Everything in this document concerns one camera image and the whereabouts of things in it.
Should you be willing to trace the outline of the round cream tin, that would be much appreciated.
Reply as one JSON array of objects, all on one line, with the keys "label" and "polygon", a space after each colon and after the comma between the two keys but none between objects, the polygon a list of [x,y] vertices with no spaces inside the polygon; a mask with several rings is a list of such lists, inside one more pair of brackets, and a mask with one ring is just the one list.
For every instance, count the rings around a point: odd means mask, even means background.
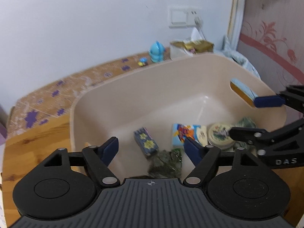
[{"label": "round cream tin", "polygon": [[214,123],[207,130],[208,142],[221,150],[230,149],[235,141],[229,136],[232,125],[228,123]]}]

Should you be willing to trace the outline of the colourful cartoon tin box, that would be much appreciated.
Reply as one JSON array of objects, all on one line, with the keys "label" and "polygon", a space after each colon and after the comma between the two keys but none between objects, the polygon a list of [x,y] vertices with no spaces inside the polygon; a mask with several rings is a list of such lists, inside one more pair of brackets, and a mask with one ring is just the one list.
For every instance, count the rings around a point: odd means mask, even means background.
[{"label": "colourful cartoon tin box", "polygon": [[207,128],[202,125],[187,125],[175,123],[172,127],[172,147],[183,148],[187,137],[192,138],[202,146],[208,144]]}]

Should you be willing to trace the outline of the green dried herb bag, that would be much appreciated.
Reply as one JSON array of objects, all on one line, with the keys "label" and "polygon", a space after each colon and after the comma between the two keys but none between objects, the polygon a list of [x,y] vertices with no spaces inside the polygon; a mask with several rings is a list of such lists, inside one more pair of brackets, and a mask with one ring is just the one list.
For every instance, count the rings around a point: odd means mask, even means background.
[{"label": "green dried herb bag", "polygon": [[182,150],[157,152],[151,160],[148,174],[154,179],[180,178],[182,173]]}]

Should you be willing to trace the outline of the black star pattern box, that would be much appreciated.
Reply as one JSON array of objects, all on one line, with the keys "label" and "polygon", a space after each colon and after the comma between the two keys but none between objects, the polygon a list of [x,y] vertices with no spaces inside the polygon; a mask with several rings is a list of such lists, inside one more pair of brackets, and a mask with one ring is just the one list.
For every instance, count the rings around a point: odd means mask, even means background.
[{"label": "black star pattern box", "polygon": [[151,137],[145,127],[139,128],[138,130],[134,131],[133,137],[146,158],[149,158],[158,152],[159,147],[157,143]]}]

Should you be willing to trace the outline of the beige plastic storage bin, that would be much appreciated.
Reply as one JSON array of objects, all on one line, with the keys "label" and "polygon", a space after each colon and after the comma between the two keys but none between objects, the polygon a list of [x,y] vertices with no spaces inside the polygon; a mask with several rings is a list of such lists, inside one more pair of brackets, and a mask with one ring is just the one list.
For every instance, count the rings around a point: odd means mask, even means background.
[{"label": "beige plastic storage bin", "polygon": [[110,137],[119,151],[110,170],[120,179],[147,174],[149,161],[133,133],[145,127],[161,150],[171,149],[173,124],[234,124],[250,117],[258,128],[273,131],[287,119],[285,107],[251,107],[230,86],[237,79],[259,96],[273,95],[260,79],[234,61],[202,54],[139,68],[105,81],[73,104],[71,148],[99,146]]}]

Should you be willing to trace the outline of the floral patterned side cabinet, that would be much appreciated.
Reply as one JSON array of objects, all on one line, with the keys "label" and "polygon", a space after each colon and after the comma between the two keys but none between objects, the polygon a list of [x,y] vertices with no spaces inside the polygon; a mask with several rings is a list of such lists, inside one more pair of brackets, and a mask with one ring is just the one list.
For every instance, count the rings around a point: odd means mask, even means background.
[{"label": "floral patterned side cabinet", "polygon": [[138,53],[74,73],[20,98],[8,118],[7,139],[69,114],[72,103],[80,94],[112,77],[139,68],[141,58],[147,58],[148,64],[152,64],[147,52]]}]

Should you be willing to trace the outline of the small blue toy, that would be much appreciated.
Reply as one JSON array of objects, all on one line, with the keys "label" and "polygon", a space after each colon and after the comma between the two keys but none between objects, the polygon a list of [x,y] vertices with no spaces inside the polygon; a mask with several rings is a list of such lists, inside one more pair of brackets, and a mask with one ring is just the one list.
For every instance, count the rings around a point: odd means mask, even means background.
[{"label": "small blue toy", "polygon": [[148,60],[147,60],[147,58],[141,58],[141,59],[139,60],[139,62],[138,62],[138,65],[139,65],[140,67],[147,66],[147,65],[148,65]]}]

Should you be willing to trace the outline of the gold tissue box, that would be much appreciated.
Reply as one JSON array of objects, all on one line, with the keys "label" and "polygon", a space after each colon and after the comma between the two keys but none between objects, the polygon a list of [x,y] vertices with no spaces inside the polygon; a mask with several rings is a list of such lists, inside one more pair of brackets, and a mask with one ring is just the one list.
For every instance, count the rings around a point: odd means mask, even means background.
[{"label": "gold tissue box", "polygon": [[205,40],[197,28],[192,30],[191,36],[186,40],[175,40],[169,44],[171,59],[192,57],[204,52],[213,52],[214,44]]}]

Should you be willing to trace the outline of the blue toy figure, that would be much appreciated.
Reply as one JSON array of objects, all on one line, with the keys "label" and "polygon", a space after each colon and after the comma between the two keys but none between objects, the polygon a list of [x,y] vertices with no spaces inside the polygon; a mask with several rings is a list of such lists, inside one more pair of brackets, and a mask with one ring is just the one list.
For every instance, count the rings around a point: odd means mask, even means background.
[{"label": "blue toy figure", "polygon": [[166,48],[156,41],[149,50],[149,56],[153,63],[162,62],[164,60],[164,54],[166,53]]}]

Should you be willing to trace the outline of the white wall switch socket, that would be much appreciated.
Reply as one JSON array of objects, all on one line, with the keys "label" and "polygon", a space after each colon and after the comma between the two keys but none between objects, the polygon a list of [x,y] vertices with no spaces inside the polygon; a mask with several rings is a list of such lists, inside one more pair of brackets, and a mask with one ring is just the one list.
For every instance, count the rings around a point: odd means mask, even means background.
[{"label": "white wall switch socket", "polygon": [[167,18],[169,28],[196,27],[200,21],[200,11],[198,7],[169,6]]}]

